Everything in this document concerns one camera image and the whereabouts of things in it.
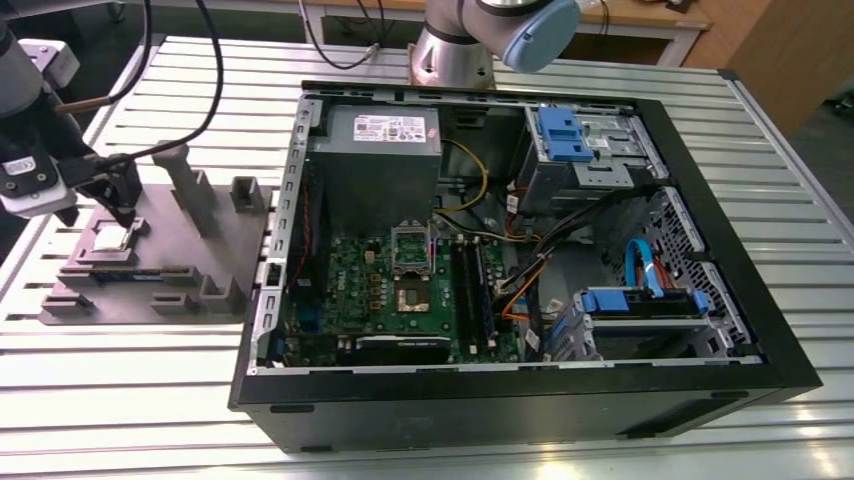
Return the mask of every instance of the ram slot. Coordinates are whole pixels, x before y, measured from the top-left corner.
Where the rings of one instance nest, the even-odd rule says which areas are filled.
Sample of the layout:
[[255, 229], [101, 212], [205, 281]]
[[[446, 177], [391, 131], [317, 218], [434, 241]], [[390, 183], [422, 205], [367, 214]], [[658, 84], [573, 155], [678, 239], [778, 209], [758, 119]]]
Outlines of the ram slot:
[[451, 282], [454, 286], [454, 303], [457, 311], [457, 336], [463, 353], [477, 354], [475, 321], [480, 318], [475, 305], [478, 298], [470, 284], [469, 262], [466, 261], [466, 245], [462, 240], [451, 248]]
[[481, 242], [470, 245], [470, 255], [474, 257], [478, 271], [478, 299], [481, 306], [481, 328], [482, 332], [480, 340], [486, 347], [494, 347], [496, 342], [492, 341], [496, 335], [496, 322], [493, 320], [493, 295], [490, 293], [490, 279], [484, 262], [484, 246]]
[[481, 245], [477, 243], [466, 243], [463, 254], [466, 257], [466, 286], [469, 287], [469, 298], [471, 302], [471, 319], [474, 337], [481, 350], [488, 348], [488, 335], [484, 325], [484, 319], [488, 315], [484, 305], [484, 289], [486, 288], [486, 272], [481, 261]]

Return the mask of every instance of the slotted aluminum surface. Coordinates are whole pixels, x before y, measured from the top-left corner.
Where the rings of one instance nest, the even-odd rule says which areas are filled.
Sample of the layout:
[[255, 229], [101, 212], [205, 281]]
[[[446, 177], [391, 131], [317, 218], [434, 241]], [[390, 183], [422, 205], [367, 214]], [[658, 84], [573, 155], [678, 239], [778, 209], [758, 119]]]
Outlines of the slotted aluminum surface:
[[[403, 51], [342, 73], [307, 45], [225, 42], [226, 99], [191, 163], [211, 182], [278, 186], [305, 79], [403, 83]], [[338, 61], [361, 49], [327, 47]], [[103, 154], [187, 133], [214, 91], [209, 42], [171, 37], [94, 128]], [[761, 113], [714, 71], [557, 62], [501, 88], [661, 100], [818, 368], [825, 387], [641, 442], [286, 455], [226, 408], [239, 326], [44, 327], [35, 319], [78, 233], [31, 222], [0, 281], [0, 474], [187, 478], [837, 478], [854, 476], [852, 228]], [[149, 182], [165, 174], [143, 161]], [[86, 211], [78, 226], [86, 222]]]

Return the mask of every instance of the floor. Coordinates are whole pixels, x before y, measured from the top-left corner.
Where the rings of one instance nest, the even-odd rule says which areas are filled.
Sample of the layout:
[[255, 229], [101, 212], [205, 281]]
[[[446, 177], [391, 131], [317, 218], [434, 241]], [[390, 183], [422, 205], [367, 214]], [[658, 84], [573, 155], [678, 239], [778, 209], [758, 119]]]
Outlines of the floor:
[[[231, 39], [303, 42], [303, 28], [297, 15], [269, 15], [257, 12], [215, 10], [214, 20], [222, 37]], [[327, 41], [338, 44], [367, 45], [373, 39], [369, 25], [358, 20], [327, 19]], [[198, 12], [189, 8], [155, 8], [155, 32], [169, 35], [207, 36]], [[143, 33], [141, 7], [129, 5], [126, 18], [111, 21], [106, 7], [87, 7], [73, 14], [26, 19], [12, 25], [19, 37], [58, 38], [70, 43], [82, 63], [69, 91], [69, 100], [106, 94], [139, 44]], [[387, 46], [403, 48], [418, 38], [421, 25], [390, 22]], [[79, 118], [86, 128], [91, 115]], [[790, 139], [793, 147], [824, 183], [849, 218], [854, 218], [854, 114], [836, 116], [822, 106], [805, 127]], [[0, 261], [26, 222], [0, 213]]]

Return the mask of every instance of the power supply label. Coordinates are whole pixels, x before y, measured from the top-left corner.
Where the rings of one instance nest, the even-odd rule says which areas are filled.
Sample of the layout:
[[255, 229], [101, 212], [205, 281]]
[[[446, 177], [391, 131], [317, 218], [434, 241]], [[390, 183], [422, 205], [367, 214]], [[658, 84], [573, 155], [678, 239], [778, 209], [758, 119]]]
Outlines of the power supply label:
[[354, 122], [357, 142], [427, 143], [425, 117], [359, 115]]

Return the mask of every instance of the sticker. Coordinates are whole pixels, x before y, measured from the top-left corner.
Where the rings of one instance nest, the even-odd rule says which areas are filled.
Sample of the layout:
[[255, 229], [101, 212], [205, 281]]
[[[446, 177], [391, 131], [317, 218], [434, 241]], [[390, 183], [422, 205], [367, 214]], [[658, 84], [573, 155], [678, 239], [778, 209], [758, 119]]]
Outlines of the sticker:
[[30, 173], [36, 169], [36, 160], [32, 157], [19, 158], [3, 164], [6, 173], [11, 176]]
[[553, 298], [549, 302], [549, 306], [546, 307], [546, 312], [558, 313], [561, 310], [564, 310], [564, 302], [557, 298]]
[[354, 120], [353, 139], [357, 142], [427, 143], [425, 117], [359, 115]]
[[508, 211], [513, 214], [520, 213], [520, 197], [508, 195]]
[[530, 328], [529, 328], [529, 333], [525, 334], [525, 341], [528, 342], [529, 345], [532, 345], [532, 348], [534, 349], [534, 351], [540, 352], [540, 337], [534, 333], [534, 330], [532, 330]]
[[609, 142], [605, 138], [585, 138], [590, 148], [609, 148]]

